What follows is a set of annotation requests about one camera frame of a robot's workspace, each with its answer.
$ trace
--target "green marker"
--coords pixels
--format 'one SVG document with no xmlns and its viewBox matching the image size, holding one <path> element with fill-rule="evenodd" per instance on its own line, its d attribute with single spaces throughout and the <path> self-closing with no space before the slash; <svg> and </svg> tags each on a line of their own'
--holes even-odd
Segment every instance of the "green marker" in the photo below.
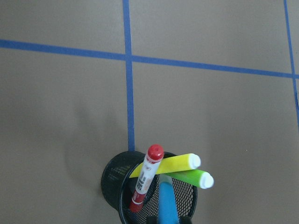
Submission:
<svg viewBox="0 0 299 224">
<path fill-rule="evenodd" d="M 202 189 L 211 188 L 214 185 L 214 178 L 208 172 L 200 169 L 167 173 L 166 175 Z"/>
</svg>

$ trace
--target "blue marker body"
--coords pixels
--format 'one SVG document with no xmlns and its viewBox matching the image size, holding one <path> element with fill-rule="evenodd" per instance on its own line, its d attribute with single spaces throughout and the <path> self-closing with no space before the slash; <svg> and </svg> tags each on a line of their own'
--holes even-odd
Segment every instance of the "blue marker body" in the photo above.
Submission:
<svg viewBox="0 0 299 224">
<path fill-rule="evenodd" d="M 159 224 L 178 224 L 178 211 L 172 178 L 161 174 L 159 183 Z"/>
</svg>

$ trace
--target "red marker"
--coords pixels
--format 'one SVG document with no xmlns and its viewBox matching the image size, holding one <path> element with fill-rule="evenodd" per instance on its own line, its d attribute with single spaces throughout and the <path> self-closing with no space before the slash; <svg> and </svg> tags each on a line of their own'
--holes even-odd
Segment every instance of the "red marker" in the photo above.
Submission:
<svg viewBox="0 0 299 224">
<path fill-rule="evenodd" d="M 164 150 L 160 145 L 152 145 L 149 147 L 143 161 L 135 191 L 129 209 L 132 212 L 139 212 L 143 206 L 143 200 L 148 192 L 150 184 L 158 170 L 161 160 L 164 157 Z"/>
</svg>

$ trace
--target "black mesh pen holder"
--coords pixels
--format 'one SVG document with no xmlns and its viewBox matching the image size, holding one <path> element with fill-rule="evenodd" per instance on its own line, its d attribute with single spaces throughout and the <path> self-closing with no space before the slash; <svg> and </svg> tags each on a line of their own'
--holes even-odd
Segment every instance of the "black mesh pen holder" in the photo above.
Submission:
<svg viewBox="0 0 299 224">
<path fill-rule="evenodd" d="M 174 156 L 165 152 L 164 158 Z M 159 175 L 155 175 L 143 202 L 143 208 L 137 213 L 128 206 L 135 190 L 137 178 L 129 178 L 133 170 L 143 162 L 145 154 L 126 151 L 115 156 L 105 167 L 101 188 L 106 201 L 115 208 L 123 224 L 146 224 L 147 217 L 158 216 Z M 197 202 L 197 187 L 172 179 L 179 217 L 192 217 Z"/>
</svg>

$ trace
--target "blue tape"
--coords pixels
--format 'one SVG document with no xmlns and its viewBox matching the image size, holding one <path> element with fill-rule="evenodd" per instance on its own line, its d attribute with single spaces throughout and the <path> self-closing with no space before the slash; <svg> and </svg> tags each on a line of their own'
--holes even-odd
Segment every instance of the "blue tape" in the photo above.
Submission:
<svg viewBox="0 0 299 224">
<path fill-rule="evenodd" d="M 110 53 L 110 52 L 96 51 L 96 50 L 59 47 L 59 46 L 37 44 L 37 43 L 9 41 L 9 40 L 2 40 L 2 39 L 0 39 L 0 47 L 9 48 L 9 49 L 30 50 L 30 51 L 38 51 L 44 53 L 61 54 L 61 55 L 96 57 L 96 58 L 114 59 L 114 60 L 122 60 L 122 61 L 125 60 L 124 54 Z"/>
<path fill-rule="evenodd" d="M 289 73 L 246 69 L 246 68 L 230 67 L 230 66 L 216 65 L 216 64 L 205 64 L 205 63 L 178 61 L 178 60 L 144 57 L 144 56 L 132 56 L 132 59 L 133 62 L 140 62 L 140 63 L 150 63 L 150 64 L 160 64 L 160 65 L 169 65 L 169 66 L 196 68 L 196 69 L 230 71 L 230 72 L 238 72 L 238 73 L 264 75 L 264 76 L 292 78 L 292 74 Z"/>
<path fill-rule="evenodd" d="M 299 105 L 298 105 L 298 92 L 297 92 L 297 85 L 296 85 L 296 76 L 297 75 L 295 74 L 295 66 L 294 66 L 294 58 L 293 58 L 293 50 L 292 50 L 292 39 L 291 39 L 290 22 L 289 22 L 289 13 L 288 13 L 288 6 L 287 6 L 286 0 L 284 0 L 284 6 L 285 6 L 286 31 L 287 31 L 287 35 L 288 35 L 290 61 L 291 61 L 291 68 L 292 68 L 294 98 L 295 98 L 296 113 L 297 113 L 297 124 L 298 124 L 298 131 L 299 131 Z"/>
<path fill-rule="evenodd" d="M 123 24 L 125 32 L 125 60 L 127 78 L 127 112 L 128 112 L 128 150 L 135 150 L 134 134 L 134 97 L 133 97 L 133 65 L 132 65 L 132 44 L 130 27 L 129 0 L 123 0 Z"/>
</svg>

